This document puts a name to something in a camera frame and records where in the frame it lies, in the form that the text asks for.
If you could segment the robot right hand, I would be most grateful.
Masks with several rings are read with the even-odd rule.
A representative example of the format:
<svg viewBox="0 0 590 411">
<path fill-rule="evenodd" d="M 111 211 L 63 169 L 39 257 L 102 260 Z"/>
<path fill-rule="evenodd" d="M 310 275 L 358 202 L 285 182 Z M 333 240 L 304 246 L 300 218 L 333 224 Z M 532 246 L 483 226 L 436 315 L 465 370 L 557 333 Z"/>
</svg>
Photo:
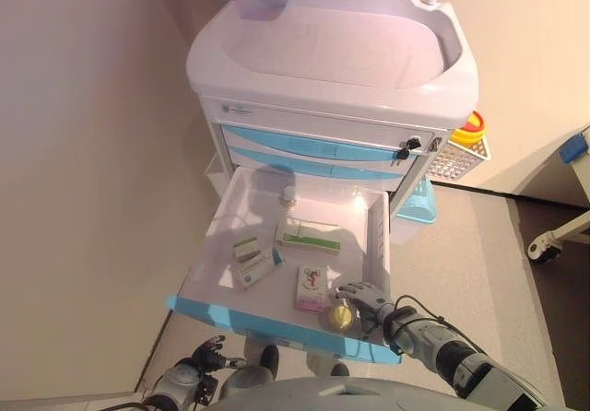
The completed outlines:
<svg viewBox="0 0 590 411">
<path fill-rule="evenodd" d="M 360 328 L 364 337 L 370 337 L 379 330 L 382 340 L 391 343 L 391 325 L 386 318 L 395 310 L 391 298 L 369 282 L 351 282 L 336 288 L 336 298 L 345 299 L 352 304 L 360 318 Z"/>
</svg>

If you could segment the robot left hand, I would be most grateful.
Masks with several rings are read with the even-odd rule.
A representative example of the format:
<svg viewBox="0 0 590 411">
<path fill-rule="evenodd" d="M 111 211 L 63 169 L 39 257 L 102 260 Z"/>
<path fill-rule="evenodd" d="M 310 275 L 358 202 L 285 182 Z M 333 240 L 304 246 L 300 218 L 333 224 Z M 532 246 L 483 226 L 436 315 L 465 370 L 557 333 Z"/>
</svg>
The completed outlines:
<svg viewBox="0 0 590 411">
<path fill-rule="evenodd" d="M 225 335 L 216 335 L 207 339 L 193 352 L 191 360 L 201 374 L 224 369 L 238 370 L 247 366 L 245 358 L 232 358 L 222 355 L 221 350 L 225 341 Z"/>
</svg>

